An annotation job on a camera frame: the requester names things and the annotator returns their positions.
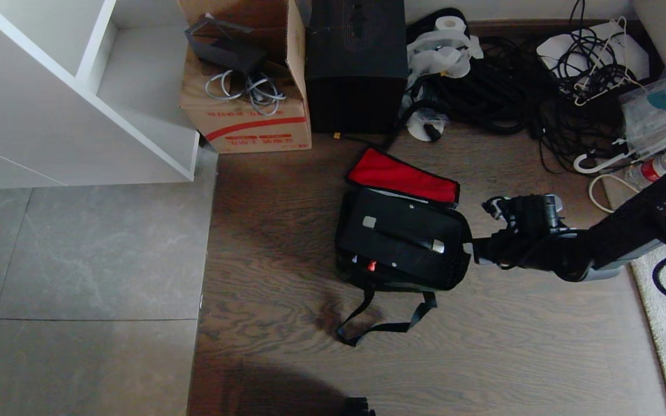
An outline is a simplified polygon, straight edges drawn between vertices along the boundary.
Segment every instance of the clear plastic bag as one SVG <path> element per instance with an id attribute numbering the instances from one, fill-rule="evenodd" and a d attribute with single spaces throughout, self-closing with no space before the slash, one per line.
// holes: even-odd
<path id="1" fill-rule="evenodd" d="M 666 150 L 666 78 L 619 98 L 629 150 L 645 159 Z"/>

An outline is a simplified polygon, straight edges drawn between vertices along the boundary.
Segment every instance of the black speaker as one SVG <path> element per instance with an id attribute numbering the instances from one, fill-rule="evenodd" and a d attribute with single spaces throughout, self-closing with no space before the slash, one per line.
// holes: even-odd
<path id="1" fill-rule="evenodd" d="M 313 132 L 391 132 L 409 74 L 403 0 L 314 1 L 306 53 Z"/>

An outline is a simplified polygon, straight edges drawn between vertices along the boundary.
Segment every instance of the white cable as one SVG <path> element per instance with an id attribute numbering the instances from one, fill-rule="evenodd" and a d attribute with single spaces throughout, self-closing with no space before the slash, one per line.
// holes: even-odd
<path id="1" fill-rule="evenodd" d="M 621 184 L 626 186 L 628 189 L 634 191 L 635 193 L 639 193 L 639 190 L 637 188 L 635 188 L 634 186 L 632 186 L 631 184 L 629 184 L 629 182 L 626 182 L 623 179 L 621 179 L 620 177 L 614 176 L 613 174 L 604 173 L 604 174 L 599 174 L 599 176 L 595 176 L 595 179 L 593 179 L 593 181 L 590 182 L 590 187 L 587 188 L 587 195 L 590 197 L 590 200 L 592 201 L 592 203 L 595 206 L 597 206 L 598 209 L 600 209 L 604 213 L 613 214 L 614 211 L 611 210 L 610 208 L 607 208 L 603 205 L 600 205 L 600 203 L 597 200 L 595 200 L 595 195 L 593 195 L 593 189 L 595 187 L 595 184 L 597 184 L 600 179 L 603 179 L 603 177 L 612 177 L 616 181 L 621 182 Z"/>
<path id="2" fill-rule="evenodd" d="M 256 111 L 258 111 L 260 114 L 264 116 L 274 116 L 279 110 L 279 103 L 282 102 L 283 100 L 286 100 L 286 95 L 277 89 L 277 85 L 275 84 L 274 80 L 270 79 L 264 73 L 257 73 L 259 76 L 261 76 L 261 79 L 258 79 L 257 81 L 254 81 L 253 76 L 246 76 L 246 86 L 243 89 L 243 91 L 238 92 L 236 94 L 231 94 L 228 91 L 227 87 L 225 87 L 225 79 L 227 79 L 228 76 L 230 76 L 230 74 L 232 73 L 233 70 L 228 69 L 222 74 L 217 74 L 215 76 L 212 76 L 212 78 L 210 78 L 204 84 L 204 92 L 206 92 L 208 97 L 214 98 L 215 100 L 227 102 L 230 100 L 235 100 L 236 98 L 243 97 L 243 95 L 247 94 L 253 108 L 255 108 Z M 212 82 L 217 81 L 217 79 L 220 79 L 220 88 L 223 90 L 225 96 L 215 95 L 209 92 L 209 85 L 211 85 Z M 268 88 L 271 89 L 271 92 L 266 92 L 262 90 L 260 87 L 263 84 L 267 84 Z M 270 112 L 261 110 L 262 107 L 270 105 L 274 106 L 274 110 Z"/>

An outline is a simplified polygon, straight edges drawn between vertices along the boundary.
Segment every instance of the bag handle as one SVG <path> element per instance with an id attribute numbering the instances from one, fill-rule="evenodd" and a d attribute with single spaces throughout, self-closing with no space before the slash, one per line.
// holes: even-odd
<path id="1" fill-rule="evenodd" d="M 410 328 L 415 326 L 415 324 L 420 322 L 420 320 L 423 319 L 424 316 L 426 316 L 429 310 L 438 307 L 438 305 L 436 304 L 436 294 L 433 292 L 423 292 L 423 303 L 418 305 L 418 308 L 415 309 L 412 318 L 410 318 L 410 322 L 398 322 L 396 324 L 393 323 L 393 324 L 375 325 L 372 328 L 365 330 L 361 335 L 347 338 L 345 335 L 345 331 L 343 330 L 343 327 L 346 326 L 346 324 L 348 324 L 349 321 L 351 321 L 351 319 L 356 318 L 356 316 L 359 316 L 359 314 L 367 310 L 367 308 L 372 303 L 372 300 L 374 298 L 375 298 L 375 289 L 373 287 L 366 287 L 364 289 L 364 301 L 362 302 L 362 304 L 359 305 L 359 308 L 356 308 L 356 310 L 353 311 L 353 313 L 351 313 L 351 315 L 338 327 L 338 330 L 336 330 L 336 333 L 338 334 L 338 340 L 340 340 L 340 342 L 344 343 L 345 345 L 349 345 L 351 347 L 356 347 L 356 345 L 358 345 L 359 342 L 361 342 L 361 338 L 363 338 L 364 335 L 369 334 L 370 332 L 405 333 L 409 331 Z"/>

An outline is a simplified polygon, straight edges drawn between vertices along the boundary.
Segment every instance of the white cabinet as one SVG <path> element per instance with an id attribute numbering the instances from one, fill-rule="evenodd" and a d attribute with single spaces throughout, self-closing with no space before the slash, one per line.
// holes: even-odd
<path id="1" fill-rule="evenodd" d="M 0 0 L 0 188 L 192 181 L 186 26 L 175 0 Z"/>

